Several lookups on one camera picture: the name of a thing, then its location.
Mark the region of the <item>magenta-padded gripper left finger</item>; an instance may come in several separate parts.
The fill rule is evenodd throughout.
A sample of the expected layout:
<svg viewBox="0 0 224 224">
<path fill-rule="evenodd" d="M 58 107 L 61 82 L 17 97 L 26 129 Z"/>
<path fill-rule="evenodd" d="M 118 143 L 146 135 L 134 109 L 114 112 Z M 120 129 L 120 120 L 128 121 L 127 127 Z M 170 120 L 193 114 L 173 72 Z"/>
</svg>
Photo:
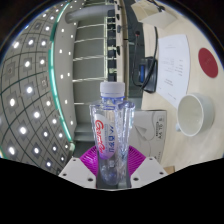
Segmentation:
<svg viewBox="0 0 224 224">
<path fill-rule="evenodd" d="M 96 147 L 88 149 L 80 158 L 72 157 L 59 177 L 84 188 L 95 188 L 98 175 Z"/>
</svg>

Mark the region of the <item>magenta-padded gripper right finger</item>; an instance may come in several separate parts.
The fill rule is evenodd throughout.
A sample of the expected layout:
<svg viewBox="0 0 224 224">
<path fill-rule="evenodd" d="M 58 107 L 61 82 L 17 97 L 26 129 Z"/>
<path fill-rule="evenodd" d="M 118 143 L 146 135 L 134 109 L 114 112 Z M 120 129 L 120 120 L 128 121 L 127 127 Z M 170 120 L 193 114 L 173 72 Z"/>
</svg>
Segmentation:
<svg viewBox="0 0 224 224">
<path fill-rule="evenodd" d="M 146 157 L 132 146 L 128 151 L 127 169 L 132 188 L 143 187 L 167 176 L 154 157 Z"/>
</svg>

